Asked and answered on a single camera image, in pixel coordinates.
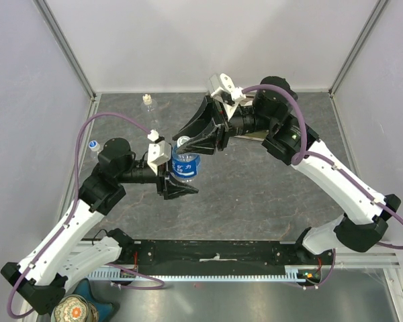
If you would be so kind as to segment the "blue label plastic bottle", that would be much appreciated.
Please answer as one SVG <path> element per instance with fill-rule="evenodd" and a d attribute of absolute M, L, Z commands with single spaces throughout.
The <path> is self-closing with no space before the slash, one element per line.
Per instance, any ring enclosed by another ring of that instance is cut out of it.
<path fill-rule="evenodd" d="M 199 154 L 178 154 L 177 143 L 172 149 L 172 170 L 174 177 L 184 183 L 191 182 L 198 174 L 201 161 Z"/>

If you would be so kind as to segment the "clear bottle with notched cap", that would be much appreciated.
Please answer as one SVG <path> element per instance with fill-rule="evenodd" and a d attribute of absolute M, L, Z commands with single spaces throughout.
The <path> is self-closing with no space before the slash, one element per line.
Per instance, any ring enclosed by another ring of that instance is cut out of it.
<path fill-rule="evenodd" d="M 146 120 L 146 124 L 149 127 L 149 129 L 154 129 L 157 132 L 160 132 L 159 109 L 157 101 L 153 97 L 151 105 L 145 105 L 142 101 L 141 108 L 144 113 L 144 118 Z"/>

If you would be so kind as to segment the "cream notched bottle cap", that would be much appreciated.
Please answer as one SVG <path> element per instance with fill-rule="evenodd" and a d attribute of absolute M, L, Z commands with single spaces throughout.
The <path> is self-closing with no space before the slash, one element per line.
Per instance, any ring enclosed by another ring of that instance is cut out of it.
<path fill-rule="evenodd" d="M 145 105 L 151 105 L 152 104 L 152 97 L 149 94 L 145 94 L 142 97 L 143 103 Z"/>

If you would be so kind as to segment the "clear wide plastic bottle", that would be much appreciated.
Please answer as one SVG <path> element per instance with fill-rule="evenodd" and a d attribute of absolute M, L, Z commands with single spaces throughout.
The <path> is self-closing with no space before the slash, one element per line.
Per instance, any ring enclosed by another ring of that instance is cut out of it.
<path fill-rule="evenodd" d="M 91 140 L 88 144 L 89 156 L 93 160 L 98 160 L 98 155 L 101 151 L 101 145 L 96 140 Z"/>

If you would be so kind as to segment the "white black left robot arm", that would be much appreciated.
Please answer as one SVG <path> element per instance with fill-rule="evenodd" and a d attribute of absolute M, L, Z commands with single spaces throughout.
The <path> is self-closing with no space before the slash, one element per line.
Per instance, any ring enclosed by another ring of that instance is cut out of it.
<path fill-rule="evenodd" d="M 85 252 L 69 256 L 85 234 L 124 198 L 125 184 L 155 184 L 157 193 L 166 200 L 198 192 L 171 175 L 171 146 L 166 141 L 151 144 L 148 152 L 160 154 L 159 169 L 152 170 L 148 161 L 137 159 L 124 138 L 106 142 L 62 219 L 24 259 L 2 267 L 1 275 L 12 285 L 12 295 L 21 295 L 33 312 L 50 314 L 68 289 L 92 271 L 105 264 L 131 261 L 136 242 L 121 229 L 108 231 Z"/>

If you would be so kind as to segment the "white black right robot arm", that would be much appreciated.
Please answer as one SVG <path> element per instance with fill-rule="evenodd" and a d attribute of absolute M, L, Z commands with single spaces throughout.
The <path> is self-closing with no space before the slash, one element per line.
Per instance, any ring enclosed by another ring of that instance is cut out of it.
<path fill-rule="evenodd" d="M 298 262 L 309 264 L 334 248 L 363 253 L 383 244 L 400 199 L 372 189 L 333 155 L 305 122 L 284 78 L 267 76 L 242 88 L 228 75 L 215 74 L 199 109 L 173 138 L 181 143 L 180 154 L 212 155 L 231 137 L 258 131 L 266 132 L 262 145 L 272 157 L 308 177 L 343 210 L 337 219 L 301 233 L 294 247 Z"/>

